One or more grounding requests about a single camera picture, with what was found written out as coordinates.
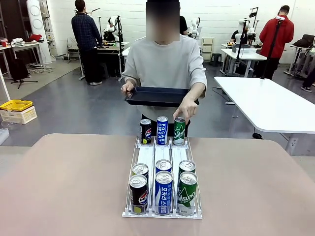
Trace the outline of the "person's right hand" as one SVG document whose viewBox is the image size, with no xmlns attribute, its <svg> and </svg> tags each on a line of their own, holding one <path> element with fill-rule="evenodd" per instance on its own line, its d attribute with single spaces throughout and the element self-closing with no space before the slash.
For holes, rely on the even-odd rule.
<svg viewBox="0 0 315 236">
<path fill-rule="evenodd" d="M 130 81 L 127 81 L 124 85 L 121 87 L 121 91 L 125 96 L 131 96 L 132 91 L 134 89 L 134 84 Z"/>
</svg>

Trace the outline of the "person's left hand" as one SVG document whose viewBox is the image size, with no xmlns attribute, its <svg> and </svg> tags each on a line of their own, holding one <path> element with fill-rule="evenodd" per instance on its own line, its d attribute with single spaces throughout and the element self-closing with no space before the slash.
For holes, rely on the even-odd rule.
<svg viewBox="0 0 315 236">
<path fill-rule="evenodd" d="M 181 117 L 185 120 L 186 124 L 188 124 L 190 118 L 193 117 L 197 111 L 198 105 L 195 103 L 195 100 L 196 98 L 193 95 L 187 94 L 174 112 L 173 118 Z"/>
</svg>

